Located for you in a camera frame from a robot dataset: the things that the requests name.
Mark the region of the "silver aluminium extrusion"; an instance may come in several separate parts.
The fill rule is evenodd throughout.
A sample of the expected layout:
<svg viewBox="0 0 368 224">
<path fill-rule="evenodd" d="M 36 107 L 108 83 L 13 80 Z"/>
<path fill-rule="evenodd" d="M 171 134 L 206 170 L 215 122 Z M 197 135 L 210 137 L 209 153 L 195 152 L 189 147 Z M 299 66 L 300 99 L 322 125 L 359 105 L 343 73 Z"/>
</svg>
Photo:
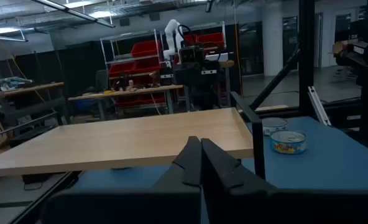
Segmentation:
<svg viewBox="0 0 368 224">
<path fill-rule="evenodd" d="M 313 109 L 316 113 L 318 121 L 325 126 L 331 126 L 331 122 L 328 118 L 328 115 L 323 107 L 323 104 L 314 88 L 314 86 L 308 87 L 308 95 L 313 106 Z"/>
</svg>

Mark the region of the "black diagonal frame strut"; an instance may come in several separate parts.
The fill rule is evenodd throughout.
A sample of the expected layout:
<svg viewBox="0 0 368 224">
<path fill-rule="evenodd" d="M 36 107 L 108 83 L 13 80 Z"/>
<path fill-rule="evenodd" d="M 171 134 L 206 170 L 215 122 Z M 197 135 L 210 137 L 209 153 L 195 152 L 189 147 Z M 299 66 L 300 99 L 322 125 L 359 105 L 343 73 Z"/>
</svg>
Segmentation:
<svg viewBox="0 0 368 224">
<path fill-rule="evenodd" d="M 278 86 L 278 84 L 289 74 L 292 67 L 298 63 L 298 57 L 300 54 L 299 43 L 296 44 L 293 53 L 286 61 L 285 65 L 278 72 L 278 74 L 272 79 L 272 81 L 261 91 L 261 93 L 256 97 L 256 99 L 250 105 L 252 110 L 256 110 L 262 102 L 271 94 L 271 92 Z"/>
</svg>

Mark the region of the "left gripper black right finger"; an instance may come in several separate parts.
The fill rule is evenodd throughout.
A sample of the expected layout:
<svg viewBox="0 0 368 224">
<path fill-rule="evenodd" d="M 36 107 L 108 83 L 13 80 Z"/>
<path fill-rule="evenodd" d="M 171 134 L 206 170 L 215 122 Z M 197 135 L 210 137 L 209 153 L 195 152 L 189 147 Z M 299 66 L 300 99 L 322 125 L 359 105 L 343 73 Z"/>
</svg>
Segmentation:
<svg viewBox="0 0 368 224">
<path fill-rule="evenodd" d="M 280 189 L 202 139 L 210 224 L 368 224 L 368 190 Z"/>
</svg>

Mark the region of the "teal label yellowfin tuna can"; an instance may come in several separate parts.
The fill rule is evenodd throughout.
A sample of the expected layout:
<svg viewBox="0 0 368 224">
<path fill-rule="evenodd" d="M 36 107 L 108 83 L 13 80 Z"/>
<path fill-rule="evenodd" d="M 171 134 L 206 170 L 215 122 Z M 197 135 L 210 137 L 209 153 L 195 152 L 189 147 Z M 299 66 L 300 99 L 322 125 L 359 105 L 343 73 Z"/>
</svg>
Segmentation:
<svg viewBox="0 0 368 224">
<path fill-rule="evenodd" d="M 276 131 L 270 135 L 270 147 L 281 154 L 301 154 L 306 150 L 306 135 L 290 130 Z"/>
</svg>

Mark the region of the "red storage bin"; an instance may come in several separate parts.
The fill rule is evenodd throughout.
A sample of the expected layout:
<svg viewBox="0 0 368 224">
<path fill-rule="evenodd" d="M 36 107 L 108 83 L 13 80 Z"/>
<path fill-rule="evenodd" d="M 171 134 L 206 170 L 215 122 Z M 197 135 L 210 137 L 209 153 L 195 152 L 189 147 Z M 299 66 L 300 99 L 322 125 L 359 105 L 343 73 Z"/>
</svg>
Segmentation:
<svg viewBox="0 0 368 224">
<path fill-rule="evenodd" d="M 161 42 L 155 40 L 148 40 L 144 42 L 135 43 L 132 50 L 131 55 L 134 58 L 145 57 L 145 56 L 153 56 L 157 55 L 162 48 Z"/>
<path fill-rule="evenodd" d="M 159 70 L 160 64 L 159 61 L 155 59 L 143 59 L 136 60 L 132 62 L 120 63 L 112 65 L 109 69 L 110 77 L 119 77 L 121 74 L 138 74 L 138 73 L 147 73 L 154 72 Z"/>
<path fill-rule="evenodd" d="M 123 108 L 165 102 L 165 95 L 163 92 L 142 95 L 119 96 L 116 98 L 116 106 Z"/>
<path fill-rule="evenodd" d="M 225 46 L 223 33 L 203 34 L 203 35 L 184 35 L 184 40 L 181 42 L 182 47 L 189 46 L 190 44 L 199 45 L 203 48 L 220 47 Z"/>
</svg>

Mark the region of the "white building column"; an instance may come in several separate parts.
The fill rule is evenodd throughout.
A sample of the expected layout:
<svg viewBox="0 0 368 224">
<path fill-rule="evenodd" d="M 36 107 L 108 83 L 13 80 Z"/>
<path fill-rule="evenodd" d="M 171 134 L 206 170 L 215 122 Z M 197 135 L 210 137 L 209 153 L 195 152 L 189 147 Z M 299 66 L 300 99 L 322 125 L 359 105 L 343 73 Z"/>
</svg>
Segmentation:
<svg viewBox="0 0 368 224">
<path fill-rule="evenodd" d="M 274 77 L 283 68 L 282 0 L 265 0 L 262 7 L 264 75 Z"/>
</svg>

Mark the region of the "navy blue label tuna can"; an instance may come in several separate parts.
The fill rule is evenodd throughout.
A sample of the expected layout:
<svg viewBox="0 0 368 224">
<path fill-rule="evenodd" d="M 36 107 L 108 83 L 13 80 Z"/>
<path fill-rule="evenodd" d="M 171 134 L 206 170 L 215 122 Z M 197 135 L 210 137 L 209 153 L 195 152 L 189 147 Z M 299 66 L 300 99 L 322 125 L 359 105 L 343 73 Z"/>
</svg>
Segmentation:
<svg viewBox="0 0 368 224">
<path fill-rule="evenodd" d="M 270 136 L 274 132 L 285 130 L 287 124 L 287 120 L 283 118 L 264 118 L 262 119 L 263 134 Z"/>
</svg>

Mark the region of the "wooden top workbench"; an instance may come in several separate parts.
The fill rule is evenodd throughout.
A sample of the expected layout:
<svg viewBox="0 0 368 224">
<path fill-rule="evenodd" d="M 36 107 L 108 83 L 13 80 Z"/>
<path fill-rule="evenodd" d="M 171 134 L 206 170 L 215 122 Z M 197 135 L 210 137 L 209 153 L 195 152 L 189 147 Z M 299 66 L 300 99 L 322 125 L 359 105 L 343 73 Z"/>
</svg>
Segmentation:
<svg viewBox="0 0 368 224">
<path fill-rule="evenodd" d="M 28 87 L 28 88 L 21 88 L 18 90 L 0 91 L 0 105 L 1 105 L 2 112 L 4 113 L 5 119 L 9 122 L 10 125 L 12 125 L 12 127 L 10 127 L 9 129 L 5 129 L 4 131 L 0 132 L 0 134 L 4 134 L 4 133 L 9 134 L 10 132 L 14 132 L 15 135 L 19 135 L 20 130 L 22 128 L 26 128 L 27 126 L 36 125 L 37 123 L 40 123 L 43 120 L 48 119 L 51 116 L 55 117 L 59 126 L 63 124 L 62 116 L 64 116 L 66 123 L 70 124 L 71 123 L 70 115 L 68 112 L 67 99 L 65 98 L 64 93 L 63 93 L 63 86 L 64 86 L 64 83 L 59 82 L 59 83 L 49 83 L 49 84 L 44 84 L 44 85 L 36 85 L 36 86 Z M 10 96 L 21 95 L 21 94 L 32 92 L 32 91 L 55 88 L 55 87 L 60 88 L 59 98 L 56 98 L 54 100 L 45 101 L 43 103 L 39 103 L 36 105 L 32 105 L 24 109 L 20 109 L 20 110 L 14 109 L 13 107 L 10 106 L 9 102 L 7 101 L 7 97 L 10 97 Z M 33 119 L 29 122 L 16 125 L 16 118 L 21 118 L 23 116 L 40 113 L 41 111 L 45 111 L 45 110 L 51 110 L 56 107 L 60 108 L 61 110 L 60 113 L 58 111 L 55 111 L 53 113 L 46 114 L 42 117 Z"/>
<path fill-rule="evenodd" d="M 69 101 L 77 101 L 77 100 L 84 100 L 84 99 L 96 99 L 98 110 L 99 110 L 99 117 L 101 121 L 106 120 L 106 113 L 104 111 L 104 107 L 102 105 L 101 99 L 102 98 L 112 98 L 115 96 L 131 96 L 131 95 L 147 95 L 147 94 L 153 94 L 158 92 L 164 92 L 165 93 L 165 99 L 167 102 L 168 107 L 168 113 L 173 114 L 173 103 L 172 103 L 172 95 L 170 93 L 170 90 L 176 90 L 184 88 L 183 85 L 168 85 L 168 86 L 160 86 L 157 88 L 146 88 L 146 89 L 139 89 L 139 90 L 133 90 L 133 91 L 114 91 L 112 93 L 95 93 L 95 94 L 89 94 L 85 96 L 75 96 L 71 97 L 68 100 Z"/>
</svg>

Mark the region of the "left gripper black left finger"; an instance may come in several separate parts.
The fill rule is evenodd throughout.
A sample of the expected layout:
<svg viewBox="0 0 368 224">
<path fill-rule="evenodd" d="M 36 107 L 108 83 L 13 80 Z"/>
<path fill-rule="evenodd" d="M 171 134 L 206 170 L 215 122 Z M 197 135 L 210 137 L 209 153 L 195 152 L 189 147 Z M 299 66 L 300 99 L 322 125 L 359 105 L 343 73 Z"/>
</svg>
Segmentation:
<svg viewBox="0 0 368 224">
<path fill-rule="evenodd" d="M 68 189 L 51 196 L 42 224 L 200 224 L 202 145 L 190 136 L 146 188 Z"/>
</svg>

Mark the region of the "pale blue device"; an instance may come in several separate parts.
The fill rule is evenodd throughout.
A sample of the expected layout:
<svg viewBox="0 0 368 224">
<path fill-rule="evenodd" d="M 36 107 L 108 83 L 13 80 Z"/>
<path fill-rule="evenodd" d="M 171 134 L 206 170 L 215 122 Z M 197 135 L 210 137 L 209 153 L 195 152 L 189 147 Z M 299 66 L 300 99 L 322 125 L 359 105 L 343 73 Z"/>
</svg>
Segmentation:
<svg viewBox="0 0 368 224">
<path fill-rule="evenodd" d="M 24 85 L 33 82 L 34 82 L 33 80 L 20 77 L 2 78 L 0 79 L 0 90 L 1 91 L 16 90 L 19 88 L 19 85 Z"/>
</svg>

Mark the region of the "black vertical frame post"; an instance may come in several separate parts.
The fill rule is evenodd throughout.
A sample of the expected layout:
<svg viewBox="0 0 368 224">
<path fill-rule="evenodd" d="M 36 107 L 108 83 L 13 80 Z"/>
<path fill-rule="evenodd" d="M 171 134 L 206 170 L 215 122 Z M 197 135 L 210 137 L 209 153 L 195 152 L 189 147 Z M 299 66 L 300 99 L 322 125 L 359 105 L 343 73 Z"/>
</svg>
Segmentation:
<svg viewBox="0 0 368 224">
<path fill-rule="evenodd" d="M 308 87 L 313 86 L 314 76 L 314 36 L 315 0 L 299 0 L 299 112 L 309 116 L 313 107 L 308 95 Z"/>
</svg>

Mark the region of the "wooden block platform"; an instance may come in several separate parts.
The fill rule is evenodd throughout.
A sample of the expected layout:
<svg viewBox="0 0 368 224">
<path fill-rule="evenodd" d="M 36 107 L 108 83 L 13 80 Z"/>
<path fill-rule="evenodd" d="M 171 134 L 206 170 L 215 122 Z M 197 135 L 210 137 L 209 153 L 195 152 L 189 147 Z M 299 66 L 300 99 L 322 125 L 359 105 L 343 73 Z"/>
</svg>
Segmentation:
<svg viewBox="0 0 368 224">
<path fill-rule="evenodd" d="M 265 177 L 262 122 L 231 92 L 234 106 L 58 126 L 0 154 L 0 177 L 171 163 L 190 136 L 208 138 Z"/>
</svg>

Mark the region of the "hanging linear ceiling lamp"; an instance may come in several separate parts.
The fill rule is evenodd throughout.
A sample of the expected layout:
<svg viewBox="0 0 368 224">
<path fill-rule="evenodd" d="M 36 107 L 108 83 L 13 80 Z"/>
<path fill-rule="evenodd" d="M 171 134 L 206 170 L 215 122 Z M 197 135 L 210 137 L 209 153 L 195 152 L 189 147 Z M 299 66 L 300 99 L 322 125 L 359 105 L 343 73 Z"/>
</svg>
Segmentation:
<svg viewBox="0 0 368 224">
<path fill-rule="evenodd" d="M 95 17 L 92 17 L 92 16 L 89 16 L 87 14 L 83 14 L 82 12 L 76 11 L 72 8 L 66 7 L 66 6 L 61 5 L 59 3 L 53 2 L 51 0 L 32 0 L 32 1 L 34 1 L 36 3 L 39 3 L 39 4 L 42 4 L 44 6 L 47 6 L 47 7 L 51 7 L 53 9 L 58 10 L 58 11 L 63 11 L 64 13 L 71 14 L 71 15 L 79 17 L 81 19 L 85 19 L 87 21 L 91 21 L 91 22 L 100 24 L 102 26 L 106 26 L 106 27 L 109 27 L 109 28 L 115 28 L 114 24 L 108 23 L 104 20 L 101 20 L 101 19 L 98 19 L 98 18 L 95 18 Z"/>
<path fill-rule="evenodd" d="M 13 37 L 2 36 L 2 34 L 9 34 L 13 32 L 19 32 L 21 34 L 21 38 L 17 39 Z M 23 31 L 21 29 L 16 29 L 13 27 L 1 27 L 0 28 L 0 40 L 13 41 L 13 42 L 28 42 L 28 40 L 24 36 Z"/>
</svg>

